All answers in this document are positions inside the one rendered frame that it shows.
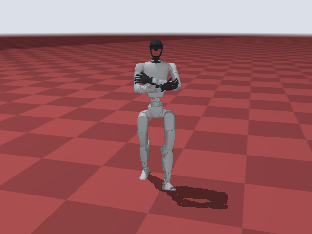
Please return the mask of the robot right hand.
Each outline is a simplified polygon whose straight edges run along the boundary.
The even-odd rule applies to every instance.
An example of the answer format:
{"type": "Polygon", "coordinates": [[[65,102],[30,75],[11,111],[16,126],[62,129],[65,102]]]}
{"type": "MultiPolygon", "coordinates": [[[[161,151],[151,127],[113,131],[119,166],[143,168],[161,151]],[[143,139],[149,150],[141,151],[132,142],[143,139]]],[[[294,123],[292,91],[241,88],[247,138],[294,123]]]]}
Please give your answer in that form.
{"type": "Polygon", "coordinates": [[[174,80],[174,81],[172,81],[172,82],[170,82],[170,80],[172,79],[172,77],[166,82],[166,83],[164,83],[163,85],[161,84],[161,85],[156,85],[155,87],[156,88],[161,88],[161,90],[162,90],[162,92],[164,91],[164,90],[167,90],[167,91],[169,91],[169,90],[173,90],[173,89],[176,89],[176,88],[178,88],[178,80],[177,80],[177,78],[174,80]],[[177,81],[177,82],[176,82],[177,81]],[[176,82],[176,83],[175,83],[176,82]]]}

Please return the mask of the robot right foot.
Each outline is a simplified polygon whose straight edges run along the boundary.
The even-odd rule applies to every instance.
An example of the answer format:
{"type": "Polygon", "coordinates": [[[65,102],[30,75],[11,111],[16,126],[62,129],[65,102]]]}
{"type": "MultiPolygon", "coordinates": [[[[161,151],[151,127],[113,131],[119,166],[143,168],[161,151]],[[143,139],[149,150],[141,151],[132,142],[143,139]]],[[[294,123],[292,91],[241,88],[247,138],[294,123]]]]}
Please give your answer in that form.
{"type": "Polygon", "coordinates": [[[147,177],[148,177],[149,172],[150,172],[149,167],[148,167],[148,170],[146,170],[146,168],[145,168],[145,170],[142,170],[142,173],[141,173],[141,176],[140,176],[139,179],[140,180],[146,180],[147,177]]]}

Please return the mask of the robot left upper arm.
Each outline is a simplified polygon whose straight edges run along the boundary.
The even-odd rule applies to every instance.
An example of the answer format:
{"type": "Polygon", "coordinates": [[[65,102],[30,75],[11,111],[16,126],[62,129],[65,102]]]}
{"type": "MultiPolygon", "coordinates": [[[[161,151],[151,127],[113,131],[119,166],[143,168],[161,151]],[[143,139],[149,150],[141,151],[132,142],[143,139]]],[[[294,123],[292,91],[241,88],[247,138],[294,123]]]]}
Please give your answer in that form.
{"type": "MultiPolygon", "coordinates": [[[[172,80],[174,81],[177,78],[178,82],[180,82],[180,77],[179,77],[176,65],[174,63],[167,63],[167,65],[168,65],[168,72],[171,74],[172,80]]],[[[180,88],[181,86],[176,89],[173,89],[173,91],[178,91],[180,88]]]]}

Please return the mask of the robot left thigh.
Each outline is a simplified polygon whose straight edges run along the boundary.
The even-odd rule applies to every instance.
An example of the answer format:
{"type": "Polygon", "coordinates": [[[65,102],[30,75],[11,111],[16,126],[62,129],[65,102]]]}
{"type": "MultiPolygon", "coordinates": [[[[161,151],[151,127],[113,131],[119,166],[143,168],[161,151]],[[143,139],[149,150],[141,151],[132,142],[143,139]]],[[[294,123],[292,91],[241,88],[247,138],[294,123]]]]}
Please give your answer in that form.
{"type": "Polygon", "coordinates": [[[165,144],[161,146],[160,150],[163,156],[166,156],[168,151],[172,151],[175,141],[175,114],[173,111],[163,109],[164,117],[164,137],[165,144]]]}

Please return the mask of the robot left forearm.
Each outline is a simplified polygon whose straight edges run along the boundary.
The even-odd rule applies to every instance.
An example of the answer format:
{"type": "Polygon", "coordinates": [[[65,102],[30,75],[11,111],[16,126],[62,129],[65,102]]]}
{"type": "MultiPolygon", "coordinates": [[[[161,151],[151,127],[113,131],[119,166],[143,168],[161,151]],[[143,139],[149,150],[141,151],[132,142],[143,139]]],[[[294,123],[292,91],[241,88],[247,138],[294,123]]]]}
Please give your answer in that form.
{"type": "MultiPolygon", "coordinates": [[[[167,81],[165,81],[165,80],[162,80],[162,79],[157,79],[157,78],[153,78],[152,79],[152,82],[151,83],[155,83],[156,85],[163,85],[164,83],[166,83],[167,81]]],[[[172,81],[170,81],[170,82],[172,82],[172,81]]],[[[177,81],[176,81],[177,82],[177,81]]],[[[175,83],[176,83],[175,82],[175,83]]],[[[180,87],[181,86],[181,84],[180,84],[180,82],[178,82],[179,84],[178,84],[178,87],[180,87]]]]}

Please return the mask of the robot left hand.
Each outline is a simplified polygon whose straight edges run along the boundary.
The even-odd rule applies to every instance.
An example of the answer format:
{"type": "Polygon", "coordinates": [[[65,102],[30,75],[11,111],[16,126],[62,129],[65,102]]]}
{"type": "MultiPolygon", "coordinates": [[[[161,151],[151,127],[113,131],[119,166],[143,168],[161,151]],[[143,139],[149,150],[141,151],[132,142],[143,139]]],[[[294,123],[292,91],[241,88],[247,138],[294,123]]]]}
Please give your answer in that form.
{"type": "Polygon", "coordinates": [[[142,83],[142,84],[146,84],[146,83],[150,83],[150,85],[156,85],[155,83],[151,83],[152,82],[152,79],[153,77],[149,77],[148,75],[146,75],[144,72],[140,72],[141,74],[143,75],[140,75],[140,74],[136,74],[136,77],[134,77],[134,81],[137,81],[135,82],[136,83],[142,83]],[[137,79],[138,78],[138,79],[137,79]],[[141,78],[141,79],[140,79],[141,78]]]}

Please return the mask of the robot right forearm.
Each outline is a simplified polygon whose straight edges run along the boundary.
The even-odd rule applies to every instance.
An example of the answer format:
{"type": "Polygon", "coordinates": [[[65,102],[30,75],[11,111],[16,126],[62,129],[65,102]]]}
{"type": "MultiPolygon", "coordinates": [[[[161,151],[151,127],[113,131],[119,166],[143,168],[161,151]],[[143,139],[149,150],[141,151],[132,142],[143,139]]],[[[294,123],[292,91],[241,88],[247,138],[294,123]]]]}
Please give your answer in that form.
{"type": "Polygon", "coordinates": [[[148,86],[136,85],[134,87],[134,91],[139,92],[139,93],[143,93],[143,94],[155,93],[155,92],[160,93],[162,91],[161,88],[156,88],[155,86],[156,85],[148,85],[148,86]]]}

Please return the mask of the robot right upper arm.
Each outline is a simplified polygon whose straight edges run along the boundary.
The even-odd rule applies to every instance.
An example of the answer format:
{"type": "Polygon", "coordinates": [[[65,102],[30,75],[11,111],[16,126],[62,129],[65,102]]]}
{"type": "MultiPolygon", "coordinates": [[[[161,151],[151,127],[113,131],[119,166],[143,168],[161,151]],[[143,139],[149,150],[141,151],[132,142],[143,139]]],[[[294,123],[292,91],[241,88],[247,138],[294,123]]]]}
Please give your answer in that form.
{"type": "MultiPolygon", "coordinates": [[[[143,72],[143,70],[144,70],[144,63],[139,63],[139,64],[137,64],[136,66],[135,66],[135,70],[134,70],[134,77],[136,77],[136,74],[140,74],[140,75],[142,75],[140,72],[143,72]]],[[[138,78],[137,78],[138,79],[138,78]]],[[[141,79],[141,78],[140,78],[141,79]]],[[[135,79],[134,79],[135,80],[135,79]]],[[[136,85],[140,85],[140,83],[136,83],[135,84],[135,82],[137,82],[137,81],[134,81],[134,87],[136,86],[136,85]]],[[[136,92],[136,91],[135,91],[136,92]]],[[[138,94],[141,94],[141,93],[139,93],[139,92],[136,92],[136,93],[138,93],[138,94]]]]}

